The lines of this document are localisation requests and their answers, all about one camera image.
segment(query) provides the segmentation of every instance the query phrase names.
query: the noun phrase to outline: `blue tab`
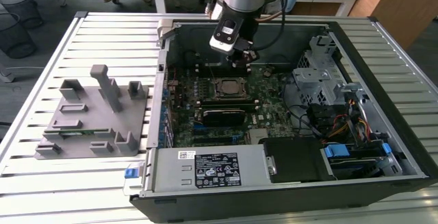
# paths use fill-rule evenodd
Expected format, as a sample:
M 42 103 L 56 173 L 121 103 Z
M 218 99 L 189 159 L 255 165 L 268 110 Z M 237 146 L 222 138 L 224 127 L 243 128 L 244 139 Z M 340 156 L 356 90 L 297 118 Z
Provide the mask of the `blue tab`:
M 381 148 L 383 148 L 385 154 L 389 155 L 392 150 L 391 150 L 391 147 L 389 147 L 388 143 L 383 143 Z
M 325 147 L 325 149 L 329 150 L 329 153 L 331 153 L 332 157 L 336 157 L 336 156 L 348 156 L 349 155 L 347 146 L 343 145 L 343 144 L 328 145 Z
M 331 153 L 331 150 L 328 147 L 323 148 L 323 151 L 325 152 L 325 156 L 329 158 L 333 156 L 333 154 Z
M 125 169 L 124 170 L 124 178 L 133 179 L 138 177 L 138 169 Z

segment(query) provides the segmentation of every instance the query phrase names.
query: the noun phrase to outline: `white desk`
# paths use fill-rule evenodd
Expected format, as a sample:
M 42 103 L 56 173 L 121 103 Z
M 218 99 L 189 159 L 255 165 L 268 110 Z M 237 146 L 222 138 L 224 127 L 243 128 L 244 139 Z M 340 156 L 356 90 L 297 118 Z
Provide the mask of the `white desk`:
M 0 223 L 150 223 L 122 195 L 124 168 L 144 160 L 133 157 L 34 160 L 34 148 L 61 94 L 62 79 L 97 85 L 89 76 L 93 64 L 108 65 L 118 85 L 140 80 L 153 95 L 160 18 L 202 18 L 201 15 L 89 13 L 74 18 L 0 144 Z M 289 16 L 289 21 L 315 17 Z M 364 18 L 321 17 L 337 21 L 369 66 L 392 102 L 438 162 L 436 90 L 384 30 Z M 129 42 L 144 43 L 132 49 Z M 152 99 L 146 108 L 153 109 Z M 145 112 L 144 121 L 149 119 Z M 142 134 L 148 133 L 144 124 Z M 368 207 L 309 211 L 283 215 L 230 218 L 197 223 L 436 223 L 438 190 L 428 187 L 403 193 Z

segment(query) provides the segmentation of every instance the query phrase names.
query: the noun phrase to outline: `metal bracket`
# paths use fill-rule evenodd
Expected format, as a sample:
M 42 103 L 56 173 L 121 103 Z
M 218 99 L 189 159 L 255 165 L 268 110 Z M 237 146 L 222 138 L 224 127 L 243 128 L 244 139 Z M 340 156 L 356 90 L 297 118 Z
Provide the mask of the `metal bracket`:
M 156 28 L 157 46 L 161 46 L 164 40 L 174 34 L 173 29 L 176 27 L 180 27 L 180 25 L 173 26 L 173 20 L 172 19 L 161 19 L 161 20 L 157 21 L 157 28 Z
M 267 171 L 269 175 L 276 174 L 276 167 L 275 167 L 275 161 L 272 156 L 265 157 L 265 165 L 267 165 Z

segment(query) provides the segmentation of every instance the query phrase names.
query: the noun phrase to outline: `black mesh trash bin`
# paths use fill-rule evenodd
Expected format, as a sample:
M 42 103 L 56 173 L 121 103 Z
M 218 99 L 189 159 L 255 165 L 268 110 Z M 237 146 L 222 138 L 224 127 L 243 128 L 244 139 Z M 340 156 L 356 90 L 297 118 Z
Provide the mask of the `black mesh trash bin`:
M 0 13 L 0 49 L 10 58 L 24 58 L 36 51 L 36 45 L 15 14 Z
M 42 25 L 44 21 L 34 0 L 0 0 L 0 4 L 9 13 L 20 16 L 20 23 L 25 28 L 37 28 Z

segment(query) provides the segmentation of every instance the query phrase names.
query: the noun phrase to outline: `motherboard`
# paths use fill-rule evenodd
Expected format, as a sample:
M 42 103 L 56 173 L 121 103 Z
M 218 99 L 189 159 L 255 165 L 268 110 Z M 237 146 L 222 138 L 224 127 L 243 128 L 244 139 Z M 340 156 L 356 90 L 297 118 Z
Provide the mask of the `motherboard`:
M 249 145 L 292 136 L 281 98 L 289 71 L 271 65 L 169 69 L 173 147 Z

